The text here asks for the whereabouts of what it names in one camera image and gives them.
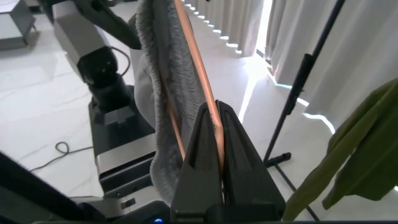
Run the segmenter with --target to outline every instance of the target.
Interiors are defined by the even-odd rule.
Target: gray curtain
[[[312,53],[336,0],[274,0],[266,58],[275,79],[292,85]],[[398,1],[345,1],[315,62],[304,92],[307,114],[335,128],[377,87],[398,77]]]
[[[242,57],[252,56],[256,51],[264,0],[185,0],[204,16],[221,36],[228,36],[229,44],[237,44]]]

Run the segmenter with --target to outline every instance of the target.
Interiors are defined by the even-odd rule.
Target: olive green cloth
[[[374,90],[331,137],[325,158],[289,198],[282,219],[294,220],[318,198],[349,156],[323,207],[329,209],[345,195],[382,199],[398,183],[397,133],[395,79]]]

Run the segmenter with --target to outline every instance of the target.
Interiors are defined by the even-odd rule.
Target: clothing rack
[[[333,27],[333,24],[336,21],[336,18],[338,14],[340,13],[341,8],[343,7],[345,0],[337,0],[327,22],[325,28],[323,28],[323,31],[321,33],[320,39],[315,46],[315,50],[313,53],[310,54],[305,54],[301,63],[301,66],[297,72],[297,76],[294,80],[292,89],[290,90],[289,96],[287,97],[284,109],[282,110],[282,113],[280,114],[280,118],[278,120],[277,126],[275,128],[274,134],[272,135],[272,139],[269,143],[266,155],[264,156],[263,163],[264,165],[268,167],[275,167],[277,171],[281,174],[283,179],[287,182],[289,187],[295,192],[297,189],[295,188],[294,184],[290,181],[290,179],[286,176],[285,172],[279,167],[279,164],[290,160],[292,157],[292,154],[290,152],[283,153],[280,156],[274,157],[274,158],[269,158],[271,155],[271,152],[275,146],[276,140],[279,136],[280,130],[282,129],[282,126],[285,122],[285,119],[288,115],[290,115],[295,107],[297,98],[300,96],[301,92],[303,91],[303,87],[305,82],[307,81],[307,78],[311,72],[311,69],[316,62],[319,53],[322,50],[322,47],[326,41],[326,38],[329,36],[329,33],[331,31],[331,28]],[[319,218],[315,214],[315,212],[311,209],[310,206],[306,207],[307,211],[311,214],[312,218],[319,222]]]

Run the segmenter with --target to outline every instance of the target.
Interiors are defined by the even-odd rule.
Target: gray towel
[[[150,176],[163,200],[170,205],[182,158],[167,103],[172,106],[187,150],[198,109],[205,102],[205,96],[174,0],[139,0],[136,15],[136,29],[144,56],[134,71],[134,97],[143,117],[155,127],[157,153],[150,167]],[[161,80],[169,102],[162,93]]]

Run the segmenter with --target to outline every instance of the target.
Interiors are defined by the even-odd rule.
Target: white tile floor
[[[136,3],[132,2],[113,10],[123,19],[129,19],[135,8]],[[36,18],[40,35],[32,50],[0,52],[0,150],[28,169],[57,157],[56,142],[66,141],[71,150],[92,145],[87,87],[69,66],[48,20],[44,15]],[[263,59],[239,58],[201,19],[191,14],[190,18],[215,98],[234,108],[258,153],[264,156],[288,90],[273,84]],[[126,46],[108,37],[111,45],[128,52]],[[116,55],[119,69],[124,70],[126,59]],[[132,70],[124,78],[128,84],[134,84]],[[283,152],[293,154],[281,168],[296,186],[321,161],[331,136],[321,121],[302,116],[304,109],[297,104],[272,153],[272,156]],[[292,194],[289,186],[274,168],[269,172],[288,199]],[[67,196],[103,194],[92,151],[70,155],[36,174]],[[325,211],[321,200],[327,192],[311,204],[321,220],[398,219],[397,192],[391,192],[380,202],[345,197]],[[306,211],[298,217],[298,220],[311,219]]]

